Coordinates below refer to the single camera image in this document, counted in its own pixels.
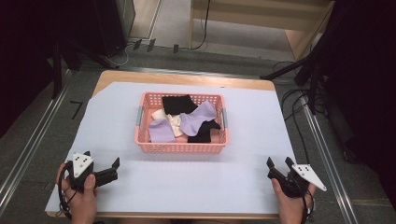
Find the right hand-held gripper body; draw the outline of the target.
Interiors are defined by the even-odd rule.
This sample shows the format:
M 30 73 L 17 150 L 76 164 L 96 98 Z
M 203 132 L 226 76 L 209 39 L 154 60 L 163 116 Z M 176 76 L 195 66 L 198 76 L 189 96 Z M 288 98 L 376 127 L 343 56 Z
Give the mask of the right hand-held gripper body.
M 281 179 L 277 179 L 284 194 L 290 198 L 303 198 L 308 192 L 308 186 L 313 184 L 322 191 L 327 187 L 320 180 L 316 172 L 309 164 L 294 164 L 295 172 L 288 172 Z

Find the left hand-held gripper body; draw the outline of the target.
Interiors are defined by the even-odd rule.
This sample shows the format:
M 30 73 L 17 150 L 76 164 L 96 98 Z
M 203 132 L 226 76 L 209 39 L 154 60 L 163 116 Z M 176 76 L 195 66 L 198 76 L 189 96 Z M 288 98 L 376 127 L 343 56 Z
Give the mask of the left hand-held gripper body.
M 94 158 L 92 156 L 85 156 L 81 153 L 74 153 L 71 160 L 71 165 L 67 168 L 71 175 L 69 181 L 71 189 L 84 190 L 84 183 L 88 175 L 95 176 L 95 186 L 101 187 L 112 181 L 118 179 L 117 170 L 114 171 L 111 167 L 100 172 L 93 170 Z

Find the purple sock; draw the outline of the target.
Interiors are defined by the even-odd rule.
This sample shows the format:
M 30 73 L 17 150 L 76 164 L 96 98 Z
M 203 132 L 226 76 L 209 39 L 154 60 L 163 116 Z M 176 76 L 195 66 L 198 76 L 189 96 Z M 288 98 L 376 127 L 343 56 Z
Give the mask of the purple sock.
M 210 121 L 216 116 L 217 111 L 214 105 L 204 101 L 190 114 L 180 114 L 181 123 L 179 129 L 187 136 L 195 136 L 205 121 Z
M 176 141 L 172 126 L 167 119 L 155 119 L 148 126 L 149 139 L 152 143 L 172 143 Z

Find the pink plastic basket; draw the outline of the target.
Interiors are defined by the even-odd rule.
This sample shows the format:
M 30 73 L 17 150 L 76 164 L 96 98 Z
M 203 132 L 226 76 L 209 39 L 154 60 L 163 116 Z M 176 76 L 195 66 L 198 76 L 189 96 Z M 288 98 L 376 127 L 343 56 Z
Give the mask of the pink plastic basket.
M 176 138 L 175 143 L 151 143 L 149 124 L 153 121 L 151 116 L 156 110 L 163 108 L 163 97 L 178 97 L 187 95 L 186 92 L 149 92 L 142 94 L 134 132 L 134 140 L 144 152 L 166 153 L 220 153 L 229 143 L 229 130 L 227 123 L 225 100 L 221 94 L 215 93 L 189 93 L 191 100 L 196 104 L 208 101 L 216 108 L 215 122 L 219 130 L 210 132 L 210 143 L 189 143 L 186 134 Z

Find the cream white sock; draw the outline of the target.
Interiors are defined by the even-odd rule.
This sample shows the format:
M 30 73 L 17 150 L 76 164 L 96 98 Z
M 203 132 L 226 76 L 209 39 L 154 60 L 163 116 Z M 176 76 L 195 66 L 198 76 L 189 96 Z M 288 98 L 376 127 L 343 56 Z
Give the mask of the cream white sock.
M 166 114 L 164 109 L 159 109 L 151 114 L 151 117 L 156 119 L 167 119 L 170 122 L 175 137 L 180 137 L 183 132 L 180 130 L 181 118 L 180 115 Z

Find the black sock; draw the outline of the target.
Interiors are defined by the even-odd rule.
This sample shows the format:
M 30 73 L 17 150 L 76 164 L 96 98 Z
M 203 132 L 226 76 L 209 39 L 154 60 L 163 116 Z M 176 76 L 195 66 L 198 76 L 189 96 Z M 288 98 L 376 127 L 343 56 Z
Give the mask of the black sock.
M 182 96 L 164 96 L 162 100 L 164 112 L 170 115 L 179 115 L 180 113 L 190 114 L 197 108 L 197 105 L 188 94 Z
M 214 120 L 204 121 L 199 128 L 198 134 L 195 136 L 189 136 L 189 143 L 210 143 L 211 142 L 211 130 L 220 129 L 220 125 L 217 124 Z

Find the person's right hand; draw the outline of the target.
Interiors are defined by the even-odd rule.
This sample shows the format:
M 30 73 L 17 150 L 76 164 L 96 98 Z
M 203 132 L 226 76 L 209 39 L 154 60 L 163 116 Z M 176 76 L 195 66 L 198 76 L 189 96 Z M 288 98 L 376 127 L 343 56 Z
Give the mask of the person's right hand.
M 290 198 L 284 194 L 276 179 L 272 179 L 273 190 L 278 200 L 278 213 L 280 224 L 302 224 L 306 218 L 307 210 L 313 204 L 313 196 L 316 187 L 313 184 L 308 186 L 309 193 L 302 198 Z

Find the person's left hand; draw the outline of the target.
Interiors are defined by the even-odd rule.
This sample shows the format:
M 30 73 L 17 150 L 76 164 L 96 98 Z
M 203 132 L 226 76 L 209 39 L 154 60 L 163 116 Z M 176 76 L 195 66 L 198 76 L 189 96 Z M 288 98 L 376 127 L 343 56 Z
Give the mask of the person's left hand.
M 88 175 L 84 182 L 84 191 L 78 192 L 72 190 L 69 181 L 62 177 L 64 167 L 65 163 L 62 163 L 56 180 L 61 187 L 61 193 L 65 195 L 68 201 L 72 216 L 71 224 L 93 224 L 97 213 L 95 176 Z

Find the black metal stand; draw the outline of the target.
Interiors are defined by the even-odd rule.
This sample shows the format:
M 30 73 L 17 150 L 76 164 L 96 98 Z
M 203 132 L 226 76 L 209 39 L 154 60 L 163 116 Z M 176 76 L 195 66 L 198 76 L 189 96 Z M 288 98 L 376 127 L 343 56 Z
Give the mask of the black metal stand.
M 81 67 L 78 53 L 88 56 L 93 61 L 101 64 L 104 68 L 118 69 L 118 65 L 111 65 L 91 50 L 82 47 L 76 41 L 61 36 L 58 32 L 53 32 L 52 38 L 52 72 L 53 72 L 53 93 L 51 98 L 57 98 L 63 87 L 62 60 L 72 70 L 78 70 Z

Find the black tripod stand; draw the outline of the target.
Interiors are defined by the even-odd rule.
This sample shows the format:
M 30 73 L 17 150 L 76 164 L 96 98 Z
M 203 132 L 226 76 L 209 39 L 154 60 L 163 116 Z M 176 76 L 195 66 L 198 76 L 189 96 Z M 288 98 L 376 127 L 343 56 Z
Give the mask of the black tripod stand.
M 328 28 L 318 43 L 314 46 L 313 50 L 307 56 L 295 63 L 287 65 L 278 71 L 273 72 L 272 74 L 260 76 L 260 79 L 273 80 L 296 68 L 300 68 L 300 71 L 297 73 L 294 79 L 294 83 L 298 86 L 302 86 L 308 80 L 311 80 L 308 91 L 308 108 L 312 114 L 316 114 L 315 96 L 318 88 L 319 70 L 328 61 L 328 57 L 332 53 L 334 45 L 337 44 L 336 33 L 337 31 L 333 28 Z

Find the dark curtain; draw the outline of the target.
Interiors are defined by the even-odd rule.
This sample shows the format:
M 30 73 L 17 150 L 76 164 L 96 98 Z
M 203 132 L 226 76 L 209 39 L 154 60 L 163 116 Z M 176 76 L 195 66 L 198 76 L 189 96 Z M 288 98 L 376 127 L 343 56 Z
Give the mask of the dark curtain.
M 82 0 L 0 0 L 0 138 L 50 83 L 53 32 Z
M 396 0 L 336 0 L 336 20 L 325 87 L 352 131 L 346 148 L 396 210 Z

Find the dark cabinet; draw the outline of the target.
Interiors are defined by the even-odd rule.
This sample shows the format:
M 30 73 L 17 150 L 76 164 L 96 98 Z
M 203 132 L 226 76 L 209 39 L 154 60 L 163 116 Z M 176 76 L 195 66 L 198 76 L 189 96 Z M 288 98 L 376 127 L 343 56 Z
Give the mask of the dark cabinet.
M 134 18 L 134 0 L 93 0 L 99 24 L 100 53 L 112 56 L 126 47 Z

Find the metal floor rail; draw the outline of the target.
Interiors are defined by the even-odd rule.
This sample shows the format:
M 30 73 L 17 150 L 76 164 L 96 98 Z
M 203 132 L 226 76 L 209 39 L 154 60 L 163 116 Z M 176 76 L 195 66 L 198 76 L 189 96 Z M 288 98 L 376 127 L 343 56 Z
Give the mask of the metal floor rail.
M 344 187 L 344 184 L 332 159 L 331 152 L 327 146 L 327 142 L 319 127 L 317 116 L 311 113 L 307 105 L 308 100 L 305 96 L 302 97 L 301 102 L 302 106 L 304 107 L 305 117 L 316 141 L 318 153 L 322 159 L 327 176 L 329 177 L 332 191 L 340 208 L 343 219 L 346 224 L 359 224 L 352 202 L 348 197 L 346 188 Z
M 61 105 L 74 72 L 62 72 L 60 93 L 51 98 L 50 84 L 0 138 L 0 216 L 3 215 L 42 138 Z
M 184 71 L 175 69 L 159 69 L 159 68 L 144 68 L 144 67 L 131 67 L 124 68 L 120 67 L 117 71 L 128 71 L 128 72 L 141 72 L 141 73 L 158 73 L 158 74 L 176 74 L 176 75 L 187 75 L 187 76 L 205 76 L 205 77 L 227 77 L 227 78 L 242 78 L 242 79 L 255 79 L 260 80 L 260 76 L 253 75 L 239 75 L 239 74 L 226 74 L 217 72 L 200 72 L 200 71 Z

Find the light wooden frame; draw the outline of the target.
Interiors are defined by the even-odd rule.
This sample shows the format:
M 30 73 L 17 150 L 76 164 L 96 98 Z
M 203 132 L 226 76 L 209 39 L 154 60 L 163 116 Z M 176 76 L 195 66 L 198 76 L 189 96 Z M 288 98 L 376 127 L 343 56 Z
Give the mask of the light wooden frame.
M 295 60 L 302 59 L 319 33 L 323 33 L 335 0 L 190 0 L 189 44 L 193 20 L 255 25 L 283 29 Z

